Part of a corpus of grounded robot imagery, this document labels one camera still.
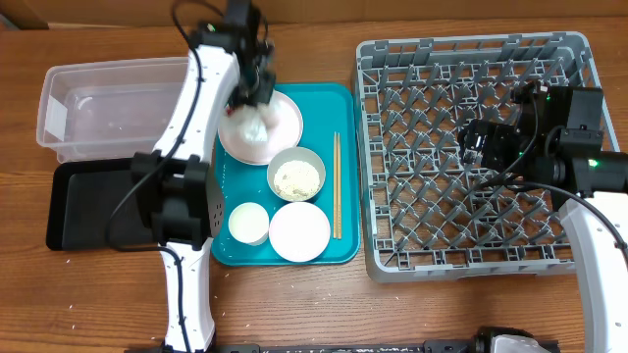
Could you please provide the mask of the white tissue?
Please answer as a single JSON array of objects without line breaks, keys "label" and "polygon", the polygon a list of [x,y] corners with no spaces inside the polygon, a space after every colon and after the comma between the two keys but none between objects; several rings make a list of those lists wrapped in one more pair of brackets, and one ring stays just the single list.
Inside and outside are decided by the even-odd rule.
[{"label": "white tissue", "polygon": [[223,118],[222,125],[227,132],[237,134],[248,144],[265,143],[269,139],[269,129],[275,123],[275,108],[271,105],[243,105]]}]

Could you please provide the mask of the white cup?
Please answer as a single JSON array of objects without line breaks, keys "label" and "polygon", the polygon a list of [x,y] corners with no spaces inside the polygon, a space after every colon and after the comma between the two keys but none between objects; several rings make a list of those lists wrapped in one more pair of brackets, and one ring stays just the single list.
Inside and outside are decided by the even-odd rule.
[{"label": "white cup", "polygon": [[233,209],[228,227],[231,236],[238,242],[257,246],[268,237],[270,218],[260,204],[245,202]]}]

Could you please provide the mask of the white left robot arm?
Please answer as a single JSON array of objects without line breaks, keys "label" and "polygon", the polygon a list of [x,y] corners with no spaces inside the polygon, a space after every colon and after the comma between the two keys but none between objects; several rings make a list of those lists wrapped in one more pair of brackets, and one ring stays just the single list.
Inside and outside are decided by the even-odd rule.
[{"label": "white left robot arm", "polygon": [[230,1],[220,18],[182,37],[188,47],[183,87],[168,127],[149,153],[131,159],[133,186],[113,211],[137,203],[166,274],[168,327],[161,352],[209,352],[216,329],[210,309],[210,255],[225,199],[212,166],[220,119],[228,109],[270,102],[276,75],[268,23],[249,1]]}]

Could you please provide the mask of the cooked rice pile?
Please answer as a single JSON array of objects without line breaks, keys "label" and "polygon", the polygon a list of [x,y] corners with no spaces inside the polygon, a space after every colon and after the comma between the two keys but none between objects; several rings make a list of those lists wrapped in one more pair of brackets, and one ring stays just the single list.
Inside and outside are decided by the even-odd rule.
[{"label": "cooked rice pile", "polygon": [[273,185],[283,199],[289,202],[305,201],[318,192],[320,175],[307,162],[288,161],[279,166],[273,177]]}]

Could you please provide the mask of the grey bowl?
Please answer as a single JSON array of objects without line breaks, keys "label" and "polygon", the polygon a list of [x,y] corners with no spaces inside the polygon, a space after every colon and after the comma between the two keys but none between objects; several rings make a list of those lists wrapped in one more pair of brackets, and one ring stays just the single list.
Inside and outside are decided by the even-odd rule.
[{"label": "grey bowl", "polygon": [[269,184],[269,187],[271,188],[271,190],[278,196],[278,193],[275,190],[275,186],[273,185],[273,177],[275,176],[275,173],[277,172],[279,166],[285,162],[288,161],[293,161],[293,160],[298,160],[298,161],[304,161],[307,162],[309,164],[311,164],[312,166],[315,167],[315,169],[318,171],[319,175],[320,175],[320,186],[318,189],[318,192],[311,198],[305,200],[308,202],[314,202],[320,195],[320,192],[323,188],[323,185],[325,183],[326,180],[326,167],[322,161],[322,159],[312,150],[304,148],[304,147],[291,147],[288,148],[282,152],[280,152],[279,154],[277,154],[270,162],[270,164],[268,165],[268,169],[267,169],[267,181]]}]

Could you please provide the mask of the large pink plate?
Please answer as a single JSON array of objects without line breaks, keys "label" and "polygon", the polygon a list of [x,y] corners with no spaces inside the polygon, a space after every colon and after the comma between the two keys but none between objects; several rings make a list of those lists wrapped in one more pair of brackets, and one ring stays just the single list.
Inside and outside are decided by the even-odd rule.
[{"label": "large pink plate", "polygon": [[227,132],[223,118],[218,135],[223,148],[233,158],[249,165],[267,165],[281,151],[294,147],[303,132],[303,119],[299,108],[285,94],[274,90],[270,103],[275,108],[275,125],[269,129],[269,139],[265,143],[248,144],[237,134]]}]

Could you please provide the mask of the small pink plate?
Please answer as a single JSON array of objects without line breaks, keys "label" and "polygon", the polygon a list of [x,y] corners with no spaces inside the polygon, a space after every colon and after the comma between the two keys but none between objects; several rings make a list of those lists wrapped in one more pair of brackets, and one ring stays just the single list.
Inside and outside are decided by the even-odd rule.
[{"label": "small pink plate", "polygon": [[330,221],[316,205],[292,202],[279,209],[270,221],[269,240],[284,260],[306,263],[321,255],[331,237]]}]

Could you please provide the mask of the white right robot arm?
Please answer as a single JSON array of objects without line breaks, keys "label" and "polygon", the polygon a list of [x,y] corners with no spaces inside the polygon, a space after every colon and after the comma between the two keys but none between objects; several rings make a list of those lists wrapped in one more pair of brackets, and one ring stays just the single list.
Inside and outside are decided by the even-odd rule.
[{"label": "white right robot arm", "polygon": [[588,352],[627,349],[627,156],[602,150],[597,87],[512,89],[516,124],[473,120],[457,135],[460,156],[495,176],[475,190],[550,194],[575,261]]}]

